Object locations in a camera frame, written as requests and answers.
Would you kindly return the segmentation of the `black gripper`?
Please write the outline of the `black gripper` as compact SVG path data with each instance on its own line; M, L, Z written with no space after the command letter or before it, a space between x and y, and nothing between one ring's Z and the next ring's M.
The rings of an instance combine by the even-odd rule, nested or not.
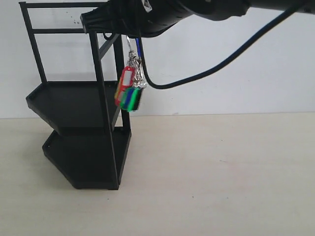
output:
M131 37L152 37L153 26L147 0L109 0L96 9L83 13L80 20L85 33L117 33Z

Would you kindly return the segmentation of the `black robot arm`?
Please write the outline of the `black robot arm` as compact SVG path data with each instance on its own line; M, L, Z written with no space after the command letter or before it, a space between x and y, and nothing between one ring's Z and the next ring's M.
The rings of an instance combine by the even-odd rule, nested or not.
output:
M284 11L294 5L298 6L298 12L315 12L313 0L109 0L82 13L80 20L86 33L153 38L192 15L223 21L242 17L250 8Z

